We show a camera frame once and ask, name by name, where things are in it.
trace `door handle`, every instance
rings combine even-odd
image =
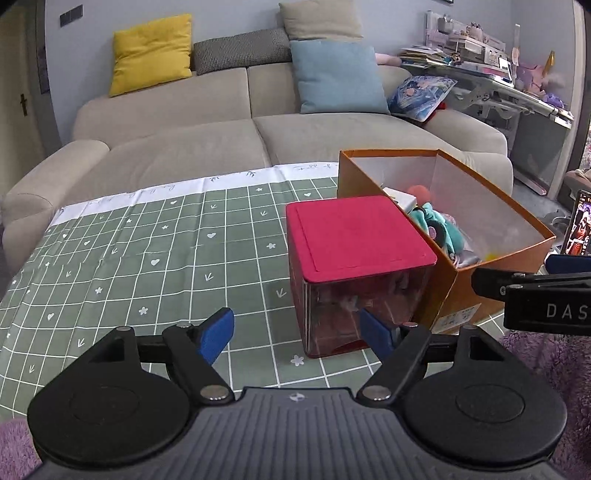
[[[25,94],[21,93],[21,101],[20,104],[22,106],[22,114],[23,116],[27,116],[28,112],[27,112],[27,102],[28,100],[25,98]]]

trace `blue pillow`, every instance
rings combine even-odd
[[[435,111],[457,81],[419,75],[406,79],[388,102],[393,115],[424,122]]]
[[[389,113],[372,47],[334,40],[291,41],[300,113]]]

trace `box label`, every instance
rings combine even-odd
[[[472,320],[474,314],[478,311],[482,303],[478,305],[474,305],[468,309],[460,310],[459,312],[452,313],[450,315],[446,315],[445,317],[439,318],[433,325],[431,331],[433,333],[441,333],[445,332],[446,330],[452,329],[454,327],[459,327],[460,325],[464,325]]]

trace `beige pillow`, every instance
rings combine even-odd
[[[353,0],[304,0],[279,8],[290,40],[363,38]]]

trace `light switch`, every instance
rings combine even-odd
[[[64,27],[68,23],[72,23],[74,20],[82,18],[82,5],[78,5],[72,10],[68,10],[66,13],[60,15],[60,27]]]

